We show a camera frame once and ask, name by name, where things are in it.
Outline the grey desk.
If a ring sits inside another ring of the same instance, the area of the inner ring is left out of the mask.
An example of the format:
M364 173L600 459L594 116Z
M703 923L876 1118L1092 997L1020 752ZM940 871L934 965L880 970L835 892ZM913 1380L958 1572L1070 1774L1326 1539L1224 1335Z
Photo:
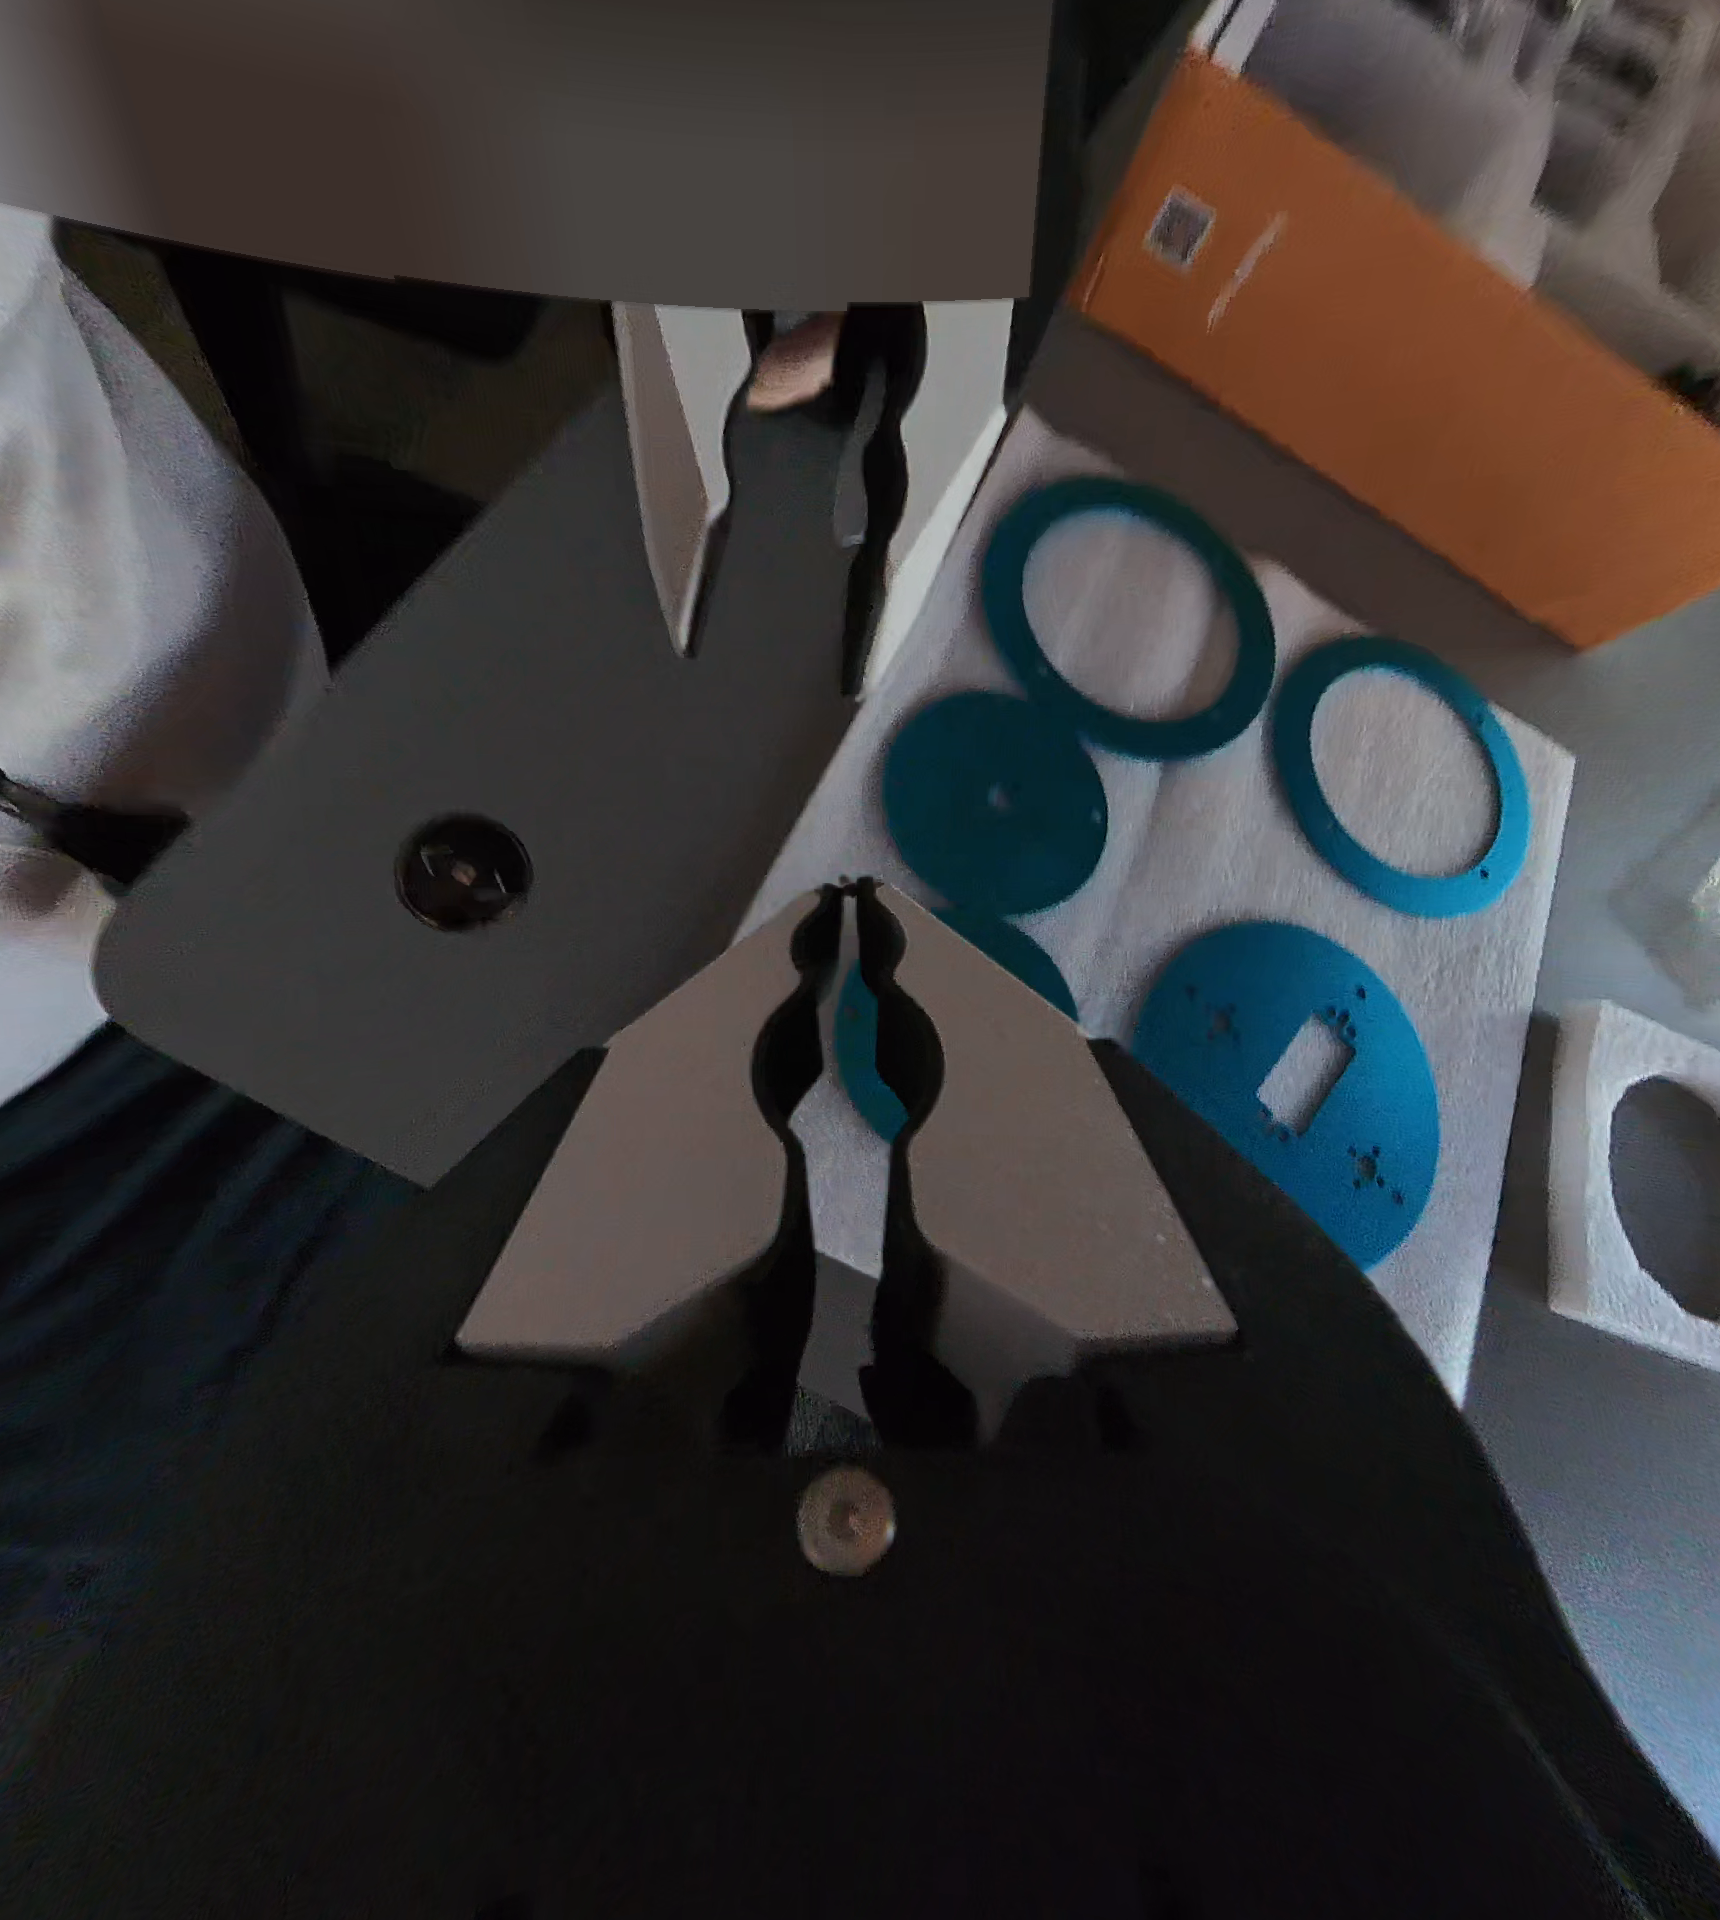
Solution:
M827 637L668 644L624 452L616 399L570 426L522 539L492 510L104 942L129 1030L416 1188L539 1143L473 1282L347 1284L252 1378L79 1708L40 1912L1720 1916L1398 1315L1112 1039L1226 1348L882 1432L880 1274L809 1206L808 1323L460 1352L604 1049L730 948L849 725ZM447 811L531 856L497 923L396 898Z

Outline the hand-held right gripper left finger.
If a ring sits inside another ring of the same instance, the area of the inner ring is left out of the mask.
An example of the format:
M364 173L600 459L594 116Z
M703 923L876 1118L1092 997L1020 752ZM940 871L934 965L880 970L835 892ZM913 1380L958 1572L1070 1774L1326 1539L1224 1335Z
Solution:
M843 917L838 886L808 889L618 1030L457 1325L463 1357L616 1372L717 1302L809 1323L791 1120L823 1071Z

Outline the blue disc with U bracket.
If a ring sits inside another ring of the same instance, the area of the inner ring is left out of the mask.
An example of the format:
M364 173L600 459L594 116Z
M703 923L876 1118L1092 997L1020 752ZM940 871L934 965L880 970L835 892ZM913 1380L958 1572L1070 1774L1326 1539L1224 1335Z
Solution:
M935 909L935 919L1051 1003L1063 1018L1079 1018L1078 999L1063 971L1020 926L972 905L942 905ZM895 1140L905 1122L905 1108L878 1070L878 999L858 964L852 964L842 977L832 1013L832 1039L834 1063L848 1099L880 1140Z

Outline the person's white shirt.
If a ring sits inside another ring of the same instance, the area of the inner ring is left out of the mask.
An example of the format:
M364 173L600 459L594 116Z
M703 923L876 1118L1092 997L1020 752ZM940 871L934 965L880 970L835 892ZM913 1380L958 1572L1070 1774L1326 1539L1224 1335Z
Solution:
M325 688L259 489L0 203L0 768L61 803L200 815ZM105 1020L111 900L0 814L0 1108Z

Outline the person's left hand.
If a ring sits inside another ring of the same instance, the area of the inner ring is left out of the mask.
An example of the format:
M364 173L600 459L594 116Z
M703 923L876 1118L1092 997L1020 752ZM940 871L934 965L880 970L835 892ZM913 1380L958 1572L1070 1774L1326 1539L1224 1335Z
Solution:
M753 327L743 404L753 415L778 415L815 401L838 369L845 311L775 310Z

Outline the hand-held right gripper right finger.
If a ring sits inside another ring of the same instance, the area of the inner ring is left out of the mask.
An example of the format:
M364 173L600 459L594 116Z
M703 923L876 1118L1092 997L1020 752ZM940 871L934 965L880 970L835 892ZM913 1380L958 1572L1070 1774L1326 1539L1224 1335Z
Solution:
M1227 1348L1233 1309L1083 1030L907 894L852 888L889 1141L859 1380L880 1432L996 1432L1037 1380Z

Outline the white foam block round hole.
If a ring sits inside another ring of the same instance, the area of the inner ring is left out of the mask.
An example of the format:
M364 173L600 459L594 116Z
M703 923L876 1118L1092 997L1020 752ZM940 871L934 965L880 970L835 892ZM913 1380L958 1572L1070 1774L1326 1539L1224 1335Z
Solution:
M1720 1375L1720 1313L1683 1307L1621 1224L1611 1128L1621 1098L1666 1081L1720 1122L1720 1049L1614 1001L1565 1010L1551 1058L1545 1162L1545 1302L1556 1313Z

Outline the person's dark trousers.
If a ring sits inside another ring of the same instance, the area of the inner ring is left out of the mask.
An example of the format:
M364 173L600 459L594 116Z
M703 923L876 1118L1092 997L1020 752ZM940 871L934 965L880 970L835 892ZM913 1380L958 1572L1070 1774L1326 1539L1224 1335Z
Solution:
M432 1188L104 1031L0 1112L0 1554L175 1530L319 1297L416 1256L469 1284L539 1152L511 1118Z

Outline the small blue disc many holes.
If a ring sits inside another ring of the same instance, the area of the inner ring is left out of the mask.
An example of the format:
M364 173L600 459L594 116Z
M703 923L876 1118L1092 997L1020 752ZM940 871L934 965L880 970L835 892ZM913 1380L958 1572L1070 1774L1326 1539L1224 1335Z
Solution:
M921 883L1004 917L1070 900L1106 851L1107 794L1087 748L1008 691L951 691L907 716L886 746L878 798Z

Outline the orange cardboard box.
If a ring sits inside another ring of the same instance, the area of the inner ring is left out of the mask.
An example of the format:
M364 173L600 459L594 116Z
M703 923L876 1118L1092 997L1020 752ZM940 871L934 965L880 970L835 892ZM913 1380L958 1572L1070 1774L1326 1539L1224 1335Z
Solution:
M1587 652L1720 592L1720 430L1201 51L1026 398L1414 640Z

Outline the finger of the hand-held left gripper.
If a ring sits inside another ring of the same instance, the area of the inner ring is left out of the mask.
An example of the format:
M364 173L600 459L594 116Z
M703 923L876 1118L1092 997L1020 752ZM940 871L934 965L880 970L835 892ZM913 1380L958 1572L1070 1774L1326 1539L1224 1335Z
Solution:
M732 305L618 299L613 351L646 563L669 641L689 657L730 531L751 330Z
M845 556L842 690L907 637L1008 420L1012 299L853 303L832 369L843 431L832 533Z

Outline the white foam sheet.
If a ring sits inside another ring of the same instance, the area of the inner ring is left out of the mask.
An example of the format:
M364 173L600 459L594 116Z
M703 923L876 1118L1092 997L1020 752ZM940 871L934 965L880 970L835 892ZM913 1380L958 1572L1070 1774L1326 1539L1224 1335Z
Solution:
M997 512L1030 486L1112 473L1103 454L1024 408L992 455L920 618L861 699L823 775L761 878L739 932L812 886L878 876L938 905L943 896L897 856L880 774L897 725L967 690L1015 691L974 600L974 573ZM1154 529L1118 520L1067 526L1041 541L1027 610L1048 656L1081 690L1148 716L1205 699L1209 645L1232 621L1209 612L1203 567ZM1446 701L1383 667L1347 673L1321 696L1309 746L1344 824L1392 863L1468 863L1478 841L1482 754ZM1143 762L1090 748L1110 833L1095 874L1070 900L1027 917L1058 965L1079 1021L1125 1045L1169 955L1222 923L1288 922L1333 939L1400 997L1425 1047L1441 1149L1418 1224L1381 1260L1362 1261L1453 1404L1466 1404L1499 1211L1519 1066L1551 912L1572 789L1572 756L1505 709L1527 796L1521 869L1485 909L1451 919L1398 913L1362 896L1308 848L1292 821L1256 721L1212 756ZM823 1256L871 1282L880 1271L889 1147L848 1091L822 1084L797 1116L809 1206Z

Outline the large blue disc rectangular cutout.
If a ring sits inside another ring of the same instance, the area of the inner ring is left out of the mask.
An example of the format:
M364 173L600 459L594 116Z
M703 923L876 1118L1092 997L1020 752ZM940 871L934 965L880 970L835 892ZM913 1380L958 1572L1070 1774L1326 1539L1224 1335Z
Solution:
M1294 1124L1261 1086L1306 1026L1347 1058ZM1441 1147L1433 1071L1400 996L1349 948L1286 922L1197 932L1148 987L1129 1052L1355 1266L1420 1224Z

